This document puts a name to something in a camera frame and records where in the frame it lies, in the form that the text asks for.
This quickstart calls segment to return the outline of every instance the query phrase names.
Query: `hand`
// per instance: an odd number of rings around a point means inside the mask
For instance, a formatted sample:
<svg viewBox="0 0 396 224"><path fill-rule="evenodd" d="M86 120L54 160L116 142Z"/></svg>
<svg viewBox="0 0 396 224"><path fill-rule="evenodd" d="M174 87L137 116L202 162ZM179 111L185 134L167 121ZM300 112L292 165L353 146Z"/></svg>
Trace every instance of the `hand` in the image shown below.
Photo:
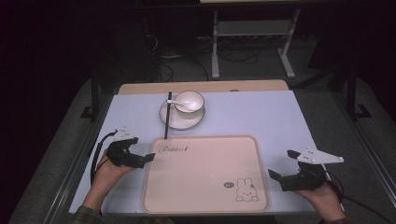
<svg viewBox="0 0 396 224"><path fill-rule="evenodd" d="M306 198L325 222L347 218L338 201L337 194L327 183L324 183L318 189L296 190L294 192Z"/></svg>
<svg viewBox="0 0 396 224"><path fill-rule="evenodd" d="M125 174L135 169L133 167L114 165L108 160L106 152L107 150L105 150L102 159L98 162L91 189L82 204L98 213L107 194Z"/></svg>

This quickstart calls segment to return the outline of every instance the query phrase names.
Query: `pink cutting board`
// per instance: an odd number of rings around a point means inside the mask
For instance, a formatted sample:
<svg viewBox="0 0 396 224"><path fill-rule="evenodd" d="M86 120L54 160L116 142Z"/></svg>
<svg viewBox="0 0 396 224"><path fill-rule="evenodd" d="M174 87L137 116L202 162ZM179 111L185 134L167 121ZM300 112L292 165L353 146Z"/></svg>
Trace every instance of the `pink cutting board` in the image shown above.
<svg viewBox="0 0 396 224"><path fill-rule="evenodd" d="M262 160L249 135L156 139L142 205L154 214L262 213L269 207Z"/></svg>

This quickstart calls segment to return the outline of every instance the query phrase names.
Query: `dark background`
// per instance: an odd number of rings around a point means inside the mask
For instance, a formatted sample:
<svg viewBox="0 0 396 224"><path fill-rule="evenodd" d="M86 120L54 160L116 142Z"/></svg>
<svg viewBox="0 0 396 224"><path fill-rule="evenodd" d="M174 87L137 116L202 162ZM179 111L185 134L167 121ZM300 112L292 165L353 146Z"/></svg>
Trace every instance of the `dark background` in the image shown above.
<svg viewBox="0 0 396 224"><path fill-rule="evenodd" d="M155 77L141 26L147 12L81 10L90 3L0 3L1 223L8 221L67 108L94 69L107 91L122 82ZM295 36L319 40L312 67L325 69L347 58L396 120L395 9L386 2L305 7ZM155 35L169 44L211 35L211 11L163 10L149 17Z"/></svg>

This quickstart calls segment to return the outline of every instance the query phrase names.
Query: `floor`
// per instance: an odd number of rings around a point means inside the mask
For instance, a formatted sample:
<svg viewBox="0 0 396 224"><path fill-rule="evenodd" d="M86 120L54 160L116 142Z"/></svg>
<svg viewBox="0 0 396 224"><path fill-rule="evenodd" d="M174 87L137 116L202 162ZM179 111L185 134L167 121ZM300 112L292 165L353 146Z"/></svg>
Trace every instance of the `floor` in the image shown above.
<svg viewBox="0 0 396 224"><path fill-rule="evenodd" d="M319 72L307 68L316 45L314 38L295 39L290 45L288 55L295 79L286 78L276 52L283 43L282 38L263 38L246 43L247 40L223 40L219 58L220 80L284 79L291 87ZM156 81L210 80L210 38L199 39L196 45L199 48L193 50L175 46L159 49L157 58L161 59L162 72ZM396 158L396 125L376 101L370 87L360 79L356 103L365 105L371 117L353 121L345 111L345 89L331 92L326 88L331 77L329 75L307 88L294 90L308 127L320 150L345 158L344 163L327 165L328 170L343 183L345 195L366 204L394 223L396 203L389 191L394 189L394 183L386 183L380 176L396 176L393 162ZM82 119L81 112L91 105L90 86L89 81L85 83L70 105L10 223L65 223L71 217L68 207L88 161L86 157L75 155L86 151L94 143L111 102L111 94L101 93L102 111L97 120ZM343 206L354 223L386 223L352 201L344 200ZM319 222L316 214L279 215L275 219L278 224ZM137 221L133 217L105 217L106 223ZM248 217L241 222L249 222Z"/></svg>

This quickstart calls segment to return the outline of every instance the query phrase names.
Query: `table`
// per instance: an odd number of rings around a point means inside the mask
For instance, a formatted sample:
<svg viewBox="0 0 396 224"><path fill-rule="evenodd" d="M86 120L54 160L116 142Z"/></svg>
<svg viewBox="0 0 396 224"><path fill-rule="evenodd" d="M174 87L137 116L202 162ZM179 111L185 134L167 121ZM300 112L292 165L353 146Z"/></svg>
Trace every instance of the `table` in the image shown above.
<svg viewBox="0 0 396 224"><path fill-rule="evenodd" d="M187 131L169 130L169 136L254 136L262 154L271 201L264 214L314 211L297 194L282 191L266 171L272 169L282 175L295 175L298 173L297 161L287 156L287 150L304 151L307 147L316 148L293 92L288 91L286 83L281 80L127 84L114 97L98 140L107 133L126 126L139 137L138 144L133 145L131 151L141 155L148 153L153 140L163 136L164 125L159 118L159 108L167 99L166 92L177 93L184 90L199 91L205 97L205 117L197 126ZM251 109L241 110L236 105ZM108 145L109 141L105 141L103 149ZM93 153L69 209L70 213L76 212L90 188L92 157ZM147 213L141 205L146 171L146 168L139 169L125 176L107 196L102 212L146 216Z"/></svg>

